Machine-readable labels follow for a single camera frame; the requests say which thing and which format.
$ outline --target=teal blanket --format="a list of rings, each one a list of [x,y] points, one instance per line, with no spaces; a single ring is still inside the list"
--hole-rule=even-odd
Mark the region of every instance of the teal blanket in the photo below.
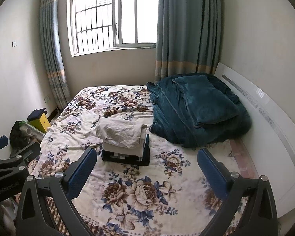
[[[172,143],[202,147],[240,137],[251,127],[239,98],[214,75],[172,75],[148,82],[147,89],[154,109],[150,131]]]

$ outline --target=white folded shirt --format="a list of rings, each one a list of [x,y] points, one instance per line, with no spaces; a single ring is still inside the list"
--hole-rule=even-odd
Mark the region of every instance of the white folded shirt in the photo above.
[[[141,137],[140,137],[140,145],[136,148],[126,148],[126,147],[120,147],[113,145],[111,143],[103,142],[103,149],[107,152],[113,152],[117,154],[126,154],[126,155],[136,155],[139,157],[143,156],[143,148],[144,148],[144,142],[146,137],[146,128],[141,129]]]
[[[114,146],[134,149],[140,146],[141,129],[146,124],[124,119],[101,117],[96,126],[96,135]]]

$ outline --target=gray-blue curtain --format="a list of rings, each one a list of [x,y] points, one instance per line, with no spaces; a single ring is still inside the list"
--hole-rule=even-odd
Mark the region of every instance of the gray-blue curtain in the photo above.
[[[41,0],[40,30],[48,79],[57,106],[64,109],[71,100],[58,35],[58,0]]]
[[[221,0],[159,0],[155,82],[174,74],[214,74]]]

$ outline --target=headboard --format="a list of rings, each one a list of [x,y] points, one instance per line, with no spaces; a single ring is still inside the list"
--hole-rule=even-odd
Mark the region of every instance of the headboard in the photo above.
[[[259,175],[269,178],[278,217],[295,208],[295,124],[260,88],[218,64],[215,76],[240,98],[252,119],[242,141]]]

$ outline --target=window sill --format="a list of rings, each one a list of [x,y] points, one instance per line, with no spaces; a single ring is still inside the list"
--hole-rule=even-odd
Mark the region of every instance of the window sill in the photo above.
[[[154,47],[123,47],[123,48],[111,48],[111,49],[105,49],[105,50],[98,50],[98,51],[78,53],[78,54],[75,54],[75,55],[71,55],[71,57],[82,56],[82,55],[87,55],[87,54],[92,54],[92,53],[101,53],[101,52],[118,51],[118,50],[133,50],[133,49],[156,49],[156,48],[154,48]]]

